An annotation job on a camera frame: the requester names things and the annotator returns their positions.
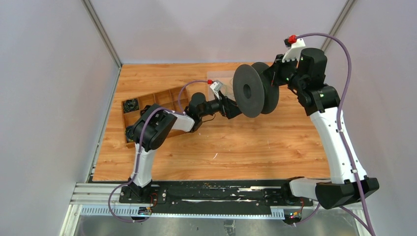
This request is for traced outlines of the dark grey spool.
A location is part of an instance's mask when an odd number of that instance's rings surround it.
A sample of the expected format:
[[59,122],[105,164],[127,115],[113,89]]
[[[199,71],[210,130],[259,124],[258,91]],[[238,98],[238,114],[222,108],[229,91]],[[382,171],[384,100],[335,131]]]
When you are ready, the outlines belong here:
[[249,118],[270,114],[279,100],[279,88],[263,75],[264,62],[240,65],[233,75],[233,94],[240,111]]

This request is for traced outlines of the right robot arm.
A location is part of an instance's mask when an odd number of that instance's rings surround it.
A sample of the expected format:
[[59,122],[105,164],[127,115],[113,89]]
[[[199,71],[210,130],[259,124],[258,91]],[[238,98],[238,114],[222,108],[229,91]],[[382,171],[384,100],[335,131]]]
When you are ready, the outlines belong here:
[[261,73],[273,86],[286,85],[310,117],[327,156],[330,179],[295,177],[281,191],[281,199],[294,205],[301,197],[318,201],[325,209],[358,203],[379,190],[377,178],[369,177],[357,158],[346,131],[337,90],[325,83],[325,53],[306,48],[298,59],[278,54]]

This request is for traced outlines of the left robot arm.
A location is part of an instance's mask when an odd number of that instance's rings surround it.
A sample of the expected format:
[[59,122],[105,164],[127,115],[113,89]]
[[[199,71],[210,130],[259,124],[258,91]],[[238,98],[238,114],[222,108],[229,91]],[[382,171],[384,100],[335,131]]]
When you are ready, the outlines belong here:
[[126,137],[135,145],[134,167],[127,185],[133,186],[132,197],[139,203],[150,199],[152,165],[156,151],[162,146],[172,130],[186,133],[197,131],[203,124],[203,117],[219,113],[227,119],[242,114],[237,103],[223,94],[207,101],[203,93],[195,93],[180,113],[158,104],[143,109],[140,118],[126,132]]

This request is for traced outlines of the translucent plastic bin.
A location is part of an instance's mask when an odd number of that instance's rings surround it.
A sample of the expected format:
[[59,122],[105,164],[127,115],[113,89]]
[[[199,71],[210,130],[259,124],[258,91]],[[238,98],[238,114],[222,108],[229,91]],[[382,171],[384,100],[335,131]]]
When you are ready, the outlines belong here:
[[236,101],[234,92],[233,92],[233,77],[234,77],[234,70],[228,71],[209,71],[207,73],[208,80],[219,80],[221,81],[224,86],[221,89],[221,93],[228,97],[229,99]]

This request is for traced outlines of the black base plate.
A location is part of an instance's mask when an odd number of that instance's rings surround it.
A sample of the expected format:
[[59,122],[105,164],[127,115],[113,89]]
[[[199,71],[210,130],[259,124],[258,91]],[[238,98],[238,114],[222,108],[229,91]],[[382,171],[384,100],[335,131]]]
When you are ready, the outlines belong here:
[[281,209],[311,207],[290,198],[284,179],[153,181],[144,189],[122,187],[119,202],[149,205],[154,216],[285,218]]

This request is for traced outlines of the aluminium frame rail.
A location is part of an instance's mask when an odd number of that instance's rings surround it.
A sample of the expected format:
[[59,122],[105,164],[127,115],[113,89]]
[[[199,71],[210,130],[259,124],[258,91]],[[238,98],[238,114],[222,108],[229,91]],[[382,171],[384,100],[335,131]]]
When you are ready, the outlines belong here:
[[118,182],[78,183],[62,236],[366,236],[359,204],[326,210],[288,198],[283,180],[155,181],[139,198]]

